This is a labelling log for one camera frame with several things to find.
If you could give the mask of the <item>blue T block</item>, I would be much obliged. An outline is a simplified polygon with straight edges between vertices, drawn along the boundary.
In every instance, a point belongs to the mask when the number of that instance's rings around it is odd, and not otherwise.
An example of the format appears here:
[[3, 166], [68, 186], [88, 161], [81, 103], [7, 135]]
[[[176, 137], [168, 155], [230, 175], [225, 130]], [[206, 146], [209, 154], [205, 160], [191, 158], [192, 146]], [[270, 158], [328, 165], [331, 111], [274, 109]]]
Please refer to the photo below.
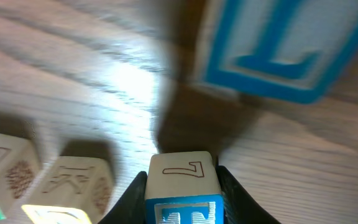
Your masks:
[[223, 196], [211, 154], [194, 151], [153, 155], [145, 209], [149, 224], [223, 224]]

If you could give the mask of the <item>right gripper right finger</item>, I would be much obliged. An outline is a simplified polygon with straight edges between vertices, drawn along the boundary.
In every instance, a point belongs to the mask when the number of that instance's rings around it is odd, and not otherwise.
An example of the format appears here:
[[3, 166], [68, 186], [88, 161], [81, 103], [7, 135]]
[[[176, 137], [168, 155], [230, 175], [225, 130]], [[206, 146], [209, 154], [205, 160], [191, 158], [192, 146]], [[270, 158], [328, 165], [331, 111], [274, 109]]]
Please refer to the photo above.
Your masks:
[[223, 195], [224, 224], [280, 224], [262, 208], [241, 183], [216, 158], [216, 174]]

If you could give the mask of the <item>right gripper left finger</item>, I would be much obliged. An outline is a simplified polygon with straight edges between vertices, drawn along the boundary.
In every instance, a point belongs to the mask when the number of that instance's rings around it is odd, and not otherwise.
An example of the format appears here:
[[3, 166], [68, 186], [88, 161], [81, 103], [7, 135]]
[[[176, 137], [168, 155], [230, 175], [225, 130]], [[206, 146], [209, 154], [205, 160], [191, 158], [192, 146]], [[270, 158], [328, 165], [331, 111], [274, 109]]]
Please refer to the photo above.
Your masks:
[[146, 224], [144, 199], [146, 183], [147, 173], [139, 172], [98, 224]]

